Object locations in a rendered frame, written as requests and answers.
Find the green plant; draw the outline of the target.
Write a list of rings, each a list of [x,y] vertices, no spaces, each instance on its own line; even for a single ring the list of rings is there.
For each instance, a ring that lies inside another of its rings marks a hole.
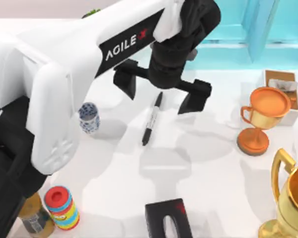
[[[101,11],[101,9],[99,9],[99,8],[97,8],[97,9],[93,9],[93,10],[89,11],[88,13],[84,14],[84,15],[82,16],[82,19],[84,19],[84,18],[86,18],[86,17],[89,17],[89,16],[91,16],[91,15],[93,15],[93,14],[99,12],[99,11]]]

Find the black tissue box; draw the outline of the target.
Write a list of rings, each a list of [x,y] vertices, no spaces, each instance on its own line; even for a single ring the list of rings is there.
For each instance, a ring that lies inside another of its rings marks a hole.
[[[145,215],[150,238],[167,238],[164,228],[167,216],[174,222],[178,238],[193,238],[182,198],[146,204]]]

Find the black marker pen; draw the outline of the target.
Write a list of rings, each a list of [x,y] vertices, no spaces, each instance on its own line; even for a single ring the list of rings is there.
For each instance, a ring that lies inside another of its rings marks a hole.
[[[152,108],[152,113],[149,117],[149,120],[146,124],[146,128],[145,128],[145,131],[144,131],[144,134],[143,134],[143,137],[142,137],[142,145],[143,146],[146,146],[149,142],[149,139],[150,139],[150,136],[151,136],[151,133],[152,133],[152,130],[153,130],[154,123],[156,121],[158,112],[160,111],[162,99],[163,99],[163,92],[160,92],[157,99],[156,99],[156,101],[155,101],[155,103],[154,103],[154,106]]]

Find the blue and white cup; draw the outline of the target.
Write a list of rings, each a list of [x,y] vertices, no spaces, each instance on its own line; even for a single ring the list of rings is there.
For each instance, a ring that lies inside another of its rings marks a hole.
[[[89,135],[95,134],[100,126],[97,106],[92,102],[85,102],[78,111],[81,129]]]

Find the white box with brown inside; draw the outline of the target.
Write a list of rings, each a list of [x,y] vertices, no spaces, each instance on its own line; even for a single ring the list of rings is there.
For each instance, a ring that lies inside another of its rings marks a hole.
[[[277,88],[288,96],[291,108],[279,125],[293,126],[298,119],[298,82],[295,74],[286,71],[265,70],[264,85]]]

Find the orange trophy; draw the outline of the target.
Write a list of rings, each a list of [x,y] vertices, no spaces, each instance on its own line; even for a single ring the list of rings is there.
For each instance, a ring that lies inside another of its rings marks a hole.
[[[247,155],[260,156],[270,144],[265,130],[278,125],[290,111],[292,104],[284,92],[273,87],[259,87],[251,93],[249,99],[249,106],[240,108],[240,116],[252,127],[239,133],[237,145]]]

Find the light blue rack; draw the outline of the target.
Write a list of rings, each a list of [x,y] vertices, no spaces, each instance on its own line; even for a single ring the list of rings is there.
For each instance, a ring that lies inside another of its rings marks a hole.
[[[298,69],[298,0],[215,0],[219,26],[192,69]]]

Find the gold trophy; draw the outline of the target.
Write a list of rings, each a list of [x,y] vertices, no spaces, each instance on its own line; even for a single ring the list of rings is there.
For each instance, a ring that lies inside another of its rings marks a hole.
[[[289,176],[283,188],[279,189],[281,163],[285,164]],[[258,238],[298,238],[298,166],[283,148],[274,156],[271,184],[277,204],[277,216],[260,226]]]

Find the brown bottle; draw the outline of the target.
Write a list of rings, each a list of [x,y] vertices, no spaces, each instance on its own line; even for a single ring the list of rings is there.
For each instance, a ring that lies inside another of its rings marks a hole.
[[[39,193],[25,200],[18,217],[32,238],[48,238],[55,229],[50,214],[42,205]]]

